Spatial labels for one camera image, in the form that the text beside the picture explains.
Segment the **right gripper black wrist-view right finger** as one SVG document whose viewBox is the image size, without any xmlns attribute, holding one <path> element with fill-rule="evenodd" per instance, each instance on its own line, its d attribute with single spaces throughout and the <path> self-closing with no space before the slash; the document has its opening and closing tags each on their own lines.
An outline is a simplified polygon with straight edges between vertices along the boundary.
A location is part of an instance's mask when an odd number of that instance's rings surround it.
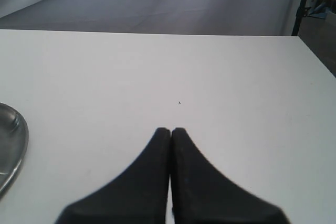
<svg viewBox="0 0 336 224">
<path fill-rule="evenodd" d="M 288 223 L 284 212 L 239 187 L 199 151 L 187 131 L 171 135 L 175 223 Z"/>
</svg>

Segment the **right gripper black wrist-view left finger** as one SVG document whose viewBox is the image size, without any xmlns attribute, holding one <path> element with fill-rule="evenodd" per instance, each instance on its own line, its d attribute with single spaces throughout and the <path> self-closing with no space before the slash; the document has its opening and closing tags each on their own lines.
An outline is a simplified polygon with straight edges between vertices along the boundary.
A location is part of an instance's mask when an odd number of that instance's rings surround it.
<svg viewBox="0 0 336 224">
<path fill-rule="evenodd" d="M 158 128 L 137 159 L 96 192 L 68 205 L 57 223 L 165 223 L 170 130 Z"/>
</svg>

